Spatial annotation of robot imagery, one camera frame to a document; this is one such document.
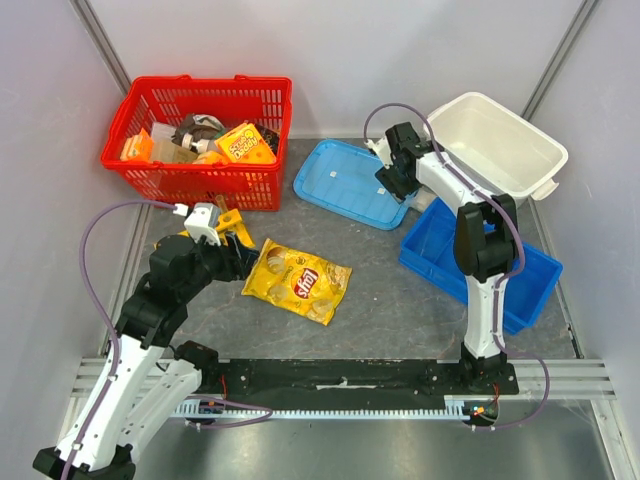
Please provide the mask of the light blue plastic lid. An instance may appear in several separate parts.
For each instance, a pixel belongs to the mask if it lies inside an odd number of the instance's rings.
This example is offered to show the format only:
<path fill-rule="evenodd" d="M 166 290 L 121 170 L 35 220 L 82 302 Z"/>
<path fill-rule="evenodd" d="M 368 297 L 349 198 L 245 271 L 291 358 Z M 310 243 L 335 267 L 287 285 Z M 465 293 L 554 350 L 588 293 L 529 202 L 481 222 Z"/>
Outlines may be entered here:
<path fill-rule="evenodd" d="M 375 178 L 380 160 L 368 150 L 334 139 L 322 140 L 293 182 L 303 200 L 365 225 L 390 231 L 409 205 L 399 203 Z"/>

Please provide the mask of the clear glass test tube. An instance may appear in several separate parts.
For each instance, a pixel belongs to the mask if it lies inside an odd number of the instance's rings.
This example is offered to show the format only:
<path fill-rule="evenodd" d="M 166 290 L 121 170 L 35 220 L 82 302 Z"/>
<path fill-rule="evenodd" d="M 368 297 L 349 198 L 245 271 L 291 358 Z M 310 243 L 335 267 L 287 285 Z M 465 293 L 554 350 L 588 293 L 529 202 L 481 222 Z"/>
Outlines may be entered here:
<path fill-rule="evenodd" d="M 226 213 L 229 211 L 225 197 L 223 195 L 217 195 L 215 197 L 215 201 L 221 213 Z"/>

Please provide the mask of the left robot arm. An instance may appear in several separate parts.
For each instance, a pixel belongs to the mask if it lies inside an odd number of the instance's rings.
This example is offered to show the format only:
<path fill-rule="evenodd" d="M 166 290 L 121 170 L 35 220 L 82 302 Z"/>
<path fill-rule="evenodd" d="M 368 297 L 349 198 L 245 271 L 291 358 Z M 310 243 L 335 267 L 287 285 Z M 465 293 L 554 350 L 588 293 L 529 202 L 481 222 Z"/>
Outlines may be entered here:
<path fill-rule="evenodd" d="M 117 345 L 87 403 L 67 435 L 36 454 L 34 469 L 50 479 L 133 478 L 144 449 L 176 407 L 219 384 L 217 352 L 188 341 L 161 379 L 140 392 L 187 319 L 188 303 L 214 281 L 246 279 L 258 257 L 233 233 L 221 245 L 180 234 L 162 238 L 122 307 Z"/>

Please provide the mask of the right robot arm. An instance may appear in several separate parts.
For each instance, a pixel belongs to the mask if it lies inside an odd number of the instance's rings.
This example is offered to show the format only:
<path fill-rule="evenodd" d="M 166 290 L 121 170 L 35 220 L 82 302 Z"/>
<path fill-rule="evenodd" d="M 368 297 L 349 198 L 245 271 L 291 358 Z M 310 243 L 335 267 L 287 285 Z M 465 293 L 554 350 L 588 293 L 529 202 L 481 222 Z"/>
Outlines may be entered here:
<path fill-rule="evenodd" d="M 506 372 L 503 318 L 506 286 L 524 265 L 515 200 L 482 188 L 462 172 L 433 137 L 422 139 L 409 122 L 389 128 L 367 148 L 382 163 L 376 179 L 398 200 L 425 187 L 455 214 L 454 260 L 467 285 L 468 321 L 458 381 L 477 394 Z"/>

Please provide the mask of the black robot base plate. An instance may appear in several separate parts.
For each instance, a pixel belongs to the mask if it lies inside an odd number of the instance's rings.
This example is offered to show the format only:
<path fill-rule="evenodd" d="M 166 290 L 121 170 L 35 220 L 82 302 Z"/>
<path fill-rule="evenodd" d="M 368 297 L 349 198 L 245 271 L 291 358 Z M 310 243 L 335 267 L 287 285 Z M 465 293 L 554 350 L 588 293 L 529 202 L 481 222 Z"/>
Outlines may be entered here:
<path fill-rule="evenodd" d="M 441 408 L 446 395 L 516 395 L 511 364 L 476 380 L 436 360 L 220 360 L 198 394 L 271 409 Z"/>

